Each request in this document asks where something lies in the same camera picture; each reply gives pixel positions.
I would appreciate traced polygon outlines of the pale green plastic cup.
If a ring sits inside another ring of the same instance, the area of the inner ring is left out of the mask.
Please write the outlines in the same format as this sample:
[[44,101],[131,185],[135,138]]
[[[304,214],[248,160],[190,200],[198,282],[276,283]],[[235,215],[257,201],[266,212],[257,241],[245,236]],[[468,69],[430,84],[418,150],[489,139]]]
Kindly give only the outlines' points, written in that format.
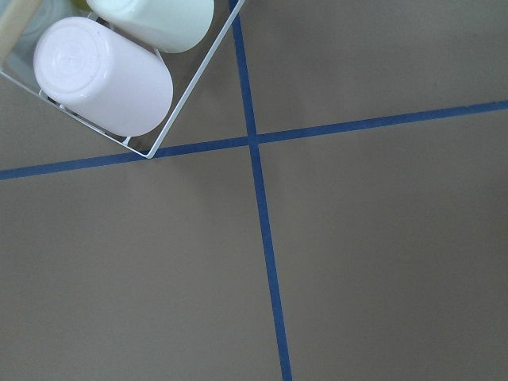
[[169,53],[199,44],[214,18],[213,0],[89,1],[102,19],[138,40]]

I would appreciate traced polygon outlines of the pink plastic cup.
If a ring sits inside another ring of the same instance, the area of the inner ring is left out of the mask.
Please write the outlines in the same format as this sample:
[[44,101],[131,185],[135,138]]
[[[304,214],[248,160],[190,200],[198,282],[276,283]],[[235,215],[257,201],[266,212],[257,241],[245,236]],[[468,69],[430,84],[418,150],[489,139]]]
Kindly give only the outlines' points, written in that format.
[[118,136],[151,132],[171,107],[173,82],[161,59],[85,17],[47,28],[33,66],[48,97]]

